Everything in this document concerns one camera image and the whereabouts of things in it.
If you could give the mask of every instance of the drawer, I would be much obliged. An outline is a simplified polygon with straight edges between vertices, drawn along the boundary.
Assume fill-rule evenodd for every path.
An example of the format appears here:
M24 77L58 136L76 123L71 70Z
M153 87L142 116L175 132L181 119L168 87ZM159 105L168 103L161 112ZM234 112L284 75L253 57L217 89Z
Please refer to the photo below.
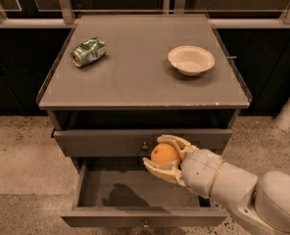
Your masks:
M154 177L140 159L86 158L61 217L72 227L217 226L227 212Z
M67 157L149 156L163 134L180 136L199 148L223 150L231 129L72 129L55 131Z

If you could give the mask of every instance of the bowl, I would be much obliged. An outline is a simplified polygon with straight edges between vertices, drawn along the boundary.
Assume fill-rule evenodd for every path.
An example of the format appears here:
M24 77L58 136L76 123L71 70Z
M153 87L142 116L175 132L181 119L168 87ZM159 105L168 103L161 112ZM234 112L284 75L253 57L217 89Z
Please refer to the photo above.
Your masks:
M197 46L180 46L171 50L168 59L184 75L197 75L211 69L215 58L209 51Z

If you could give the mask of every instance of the orange fruit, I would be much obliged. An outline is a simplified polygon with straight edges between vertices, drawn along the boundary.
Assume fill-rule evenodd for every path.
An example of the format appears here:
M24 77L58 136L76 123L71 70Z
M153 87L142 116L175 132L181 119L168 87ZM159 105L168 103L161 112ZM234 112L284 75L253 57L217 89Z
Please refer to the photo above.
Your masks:
M181 157L172 145L159 144L151 153L151 161L157 164L176 161L180 165Z

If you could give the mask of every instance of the green can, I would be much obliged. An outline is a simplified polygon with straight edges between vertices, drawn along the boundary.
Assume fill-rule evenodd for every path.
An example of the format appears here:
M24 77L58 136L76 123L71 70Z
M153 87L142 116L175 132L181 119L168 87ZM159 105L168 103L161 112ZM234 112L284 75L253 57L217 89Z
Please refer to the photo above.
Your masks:
M72 50L74 64L81 68L101 59L107 52L106 43L99 37L88 39Z

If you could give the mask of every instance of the concrete floor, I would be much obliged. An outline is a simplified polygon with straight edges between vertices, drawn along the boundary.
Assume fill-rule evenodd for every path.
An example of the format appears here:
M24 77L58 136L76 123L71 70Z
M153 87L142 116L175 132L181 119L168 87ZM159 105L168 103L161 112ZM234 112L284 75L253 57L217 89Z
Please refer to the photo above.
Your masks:
M70 228L59 217L73 203L77 172L54 139L48 117L0 117L0 234L146 234L141 228ZM271 117L239 117L224 159L259 176L290 174L290 130ZM153 234L247 234L231 217L218 227L150 228Z

